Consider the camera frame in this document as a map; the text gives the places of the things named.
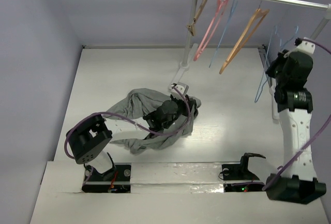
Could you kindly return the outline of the blue plastic hanger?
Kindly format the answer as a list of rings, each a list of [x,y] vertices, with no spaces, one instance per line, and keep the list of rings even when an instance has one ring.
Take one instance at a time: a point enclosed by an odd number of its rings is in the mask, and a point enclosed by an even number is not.
[[[294,27],[294,33],[293,33],[292,37],[290,37],[288,40],[283,42],[282,38],[281,38],[281,36],[279,35],[279,32],[278,32],[278,25],[275,25],[273,27],[273,29],[271,31],[271,34],[270,34],[270,37],[269,37],[268,44],[267,44],[266,53],[265,53],[264,62],[263,62],[263,72],[262,72],[260,83],[259,83],[256,95],[255,95],[255,98],[254,98],[254,103],[257,103],[259,101],[259,99],[260,99],[260,97],[263,93],[264,86],[269,82],[269,76],[266,74],[266,70],[269,68],[269,66],[271,64],[270,59],[269,59],[269,52],[270,52],[270,48],[271,48],[273,38],[274,37],[278,38],[279,49],[282,50],[283,48],[286,47],[286,45],[290,41],[292,41],[296,37],[296,34],[298,33],[298,30],[299,30],[299,26],[297,25],[297,26]]]

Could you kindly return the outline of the grey adidas t-shirt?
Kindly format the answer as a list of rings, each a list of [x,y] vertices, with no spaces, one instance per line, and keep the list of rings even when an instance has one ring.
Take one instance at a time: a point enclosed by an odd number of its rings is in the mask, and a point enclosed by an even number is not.
[[[185,98],[190,108],[190,117],[182,99],[167,96],[152,89],[133,89],[126,98],[113,105],[108,111],[131,120],[142,117],[148,122],[150,130],[164,133],[164,135],[148,133],[148,136],[142,140],[122,139],[110,142],[125,146],[132,154],[140,154],[147,149],[165,149],[173,145],[180,137],[192,134],[193,122],[198,116],[201,101],[188,95]]]

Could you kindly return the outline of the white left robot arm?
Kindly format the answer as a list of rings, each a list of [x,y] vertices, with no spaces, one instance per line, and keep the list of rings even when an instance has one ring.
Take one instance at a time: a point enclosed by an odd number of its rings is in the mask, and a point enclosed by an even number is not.
[[[93,113],[66,134],[65,153],[89,172],[88,178],[109,181],[117,172],[109,143],[125,143],[133,154],[163,149],[192,132],[200,102],[188,95],[158,101],[118,103],[108,112]]]

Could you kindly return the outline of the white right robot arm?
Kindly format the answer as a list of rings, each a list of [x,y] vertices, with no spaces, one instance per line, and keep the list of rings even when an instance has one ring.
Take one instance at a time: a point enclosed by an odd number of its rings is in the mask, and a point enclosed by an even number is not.
[[[283,166],[270,174],[265,192],[269,199],[308,204],[326,194],[312,163],[310,121],[312,94],[305,88],[313,68],[310,55],[283,50],[266,73],[275,79],[274,99],[283,132]]]

